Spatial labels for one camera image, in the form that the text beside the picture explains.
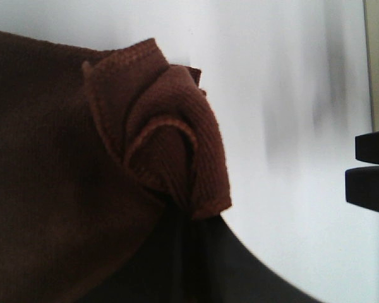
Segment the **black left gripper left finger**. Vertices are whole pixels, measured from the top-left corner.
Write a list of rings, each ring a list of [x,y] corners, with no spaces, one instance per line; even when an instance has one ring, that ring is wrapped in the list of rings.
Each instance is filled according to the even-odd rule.
[[[184,218],[169,205],[135,255],[78,302],[187,302]]]

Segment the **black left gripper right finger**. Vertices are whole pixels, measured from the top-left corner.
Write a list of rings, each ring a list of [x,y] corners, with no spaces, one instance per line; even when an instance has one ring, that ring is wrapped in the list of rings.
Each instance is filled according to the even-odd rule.
[[[256,258],[221,216],[191,224],[199,302],[318,302]]]

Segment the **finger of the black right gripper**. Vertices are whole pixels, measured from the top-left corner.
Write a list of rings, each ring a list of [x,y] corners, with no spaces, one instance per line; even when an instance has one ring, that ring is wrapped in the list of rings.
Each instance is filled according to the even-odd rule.
[[[355,137],[356,160],[379,164],[379,131]]]
[[[379,166],[345,172],[346,201],[379,212]]]

